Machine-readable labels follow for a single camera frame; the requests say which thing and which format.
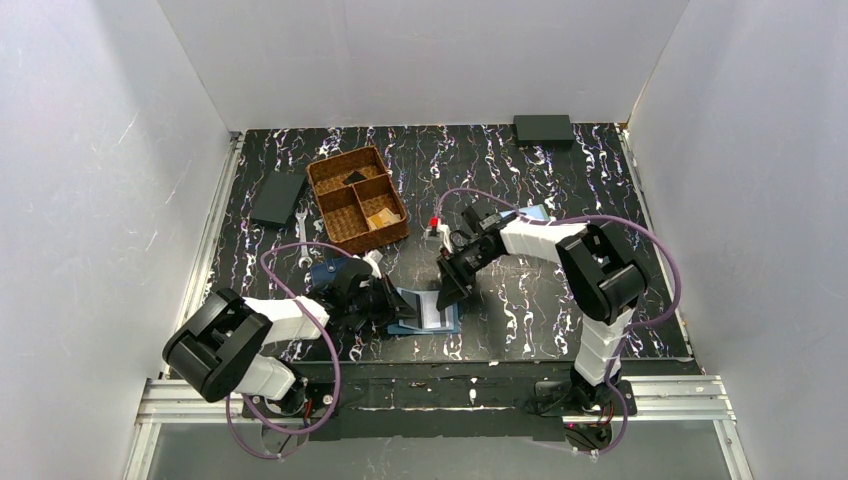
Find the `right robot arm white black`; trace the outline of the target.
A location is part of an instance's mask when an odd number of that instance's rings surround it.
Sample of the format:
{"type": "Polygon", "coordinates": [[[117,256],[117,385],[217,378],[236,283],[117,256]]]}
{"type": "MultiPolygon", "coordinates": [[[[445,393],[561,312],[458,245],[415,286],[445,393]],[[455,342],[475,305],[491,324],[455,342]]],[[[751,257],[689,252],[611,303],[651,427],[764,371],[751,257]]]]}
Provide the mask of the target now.
{"type": "Polygon", "coordinates": [[[462,217],[467,231],[451,230],[438,217],[425,230],[440,242],[438,309],[467,298],[477,272],[502,256],[559,264],[582,314],[568,393],[583,403],[599,402],[620,371],[617,348],[648,286],[644,268],[623,237],[610,222],[557,225],[522,212],[502,214],[481,203],[468,206],[462,217]]]}

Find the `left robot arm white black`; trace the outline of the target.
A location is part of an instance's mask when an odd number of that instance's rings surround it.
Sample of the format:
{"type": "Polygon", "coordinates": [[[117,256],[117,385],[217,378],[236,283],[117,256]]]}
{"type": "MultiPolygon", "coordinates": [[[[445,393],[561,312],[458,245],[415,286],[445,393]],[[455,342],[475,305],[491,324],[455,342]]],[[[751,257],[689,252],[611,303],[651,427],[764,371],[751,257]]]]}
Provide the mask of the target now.
{"type": "Polygon", "coordinates": [[[295,374],[262,355],[272,343],[316,340],[335,326],[358,329],[416,317],[406,296],[374,262],[345,261],[327,281],[281,300],[242,297],[230,288],[211,295],[165,343],[164,362],[207,402],[232,393],[283,399],[295,374]]]}

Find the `white credit card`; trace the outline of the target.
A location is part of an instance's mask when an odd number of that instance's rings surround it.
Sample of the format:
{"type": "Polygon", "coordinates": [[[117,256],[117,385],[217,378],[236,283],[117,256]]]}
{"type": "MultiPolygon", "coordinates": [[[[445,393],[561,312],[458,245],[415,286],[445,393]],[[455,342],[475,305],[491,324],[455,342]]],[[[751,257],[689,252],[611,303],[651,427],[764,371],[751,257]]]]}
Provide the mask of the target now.
{"type": "Polygon", "coordinates": [[[438,292],[425,291],[420,294],[421,326],[424,330],[453,330],[457,324],[455,305],[440,309],[437,305],[438,292]]]}

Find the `blue card holder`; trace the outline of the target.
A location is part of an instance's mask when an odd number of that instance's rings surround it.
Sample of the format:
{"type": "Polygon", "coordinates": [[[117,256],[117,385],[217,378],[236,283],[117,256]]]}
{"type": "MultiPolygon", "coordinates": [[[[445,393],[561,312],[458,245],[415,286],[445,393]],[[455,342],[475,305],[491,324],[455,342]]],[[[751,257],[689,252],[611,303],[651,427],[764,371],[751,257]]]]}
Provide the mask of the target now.
{"type": "Polygon", "coordinates": [[[438,292],[399,288],[400,297],[415,311],[412,319],[398,319],[387,325],[392,335],[453,334],[460,330],[460,309],[457,304],[437,308],[438,292]]]}

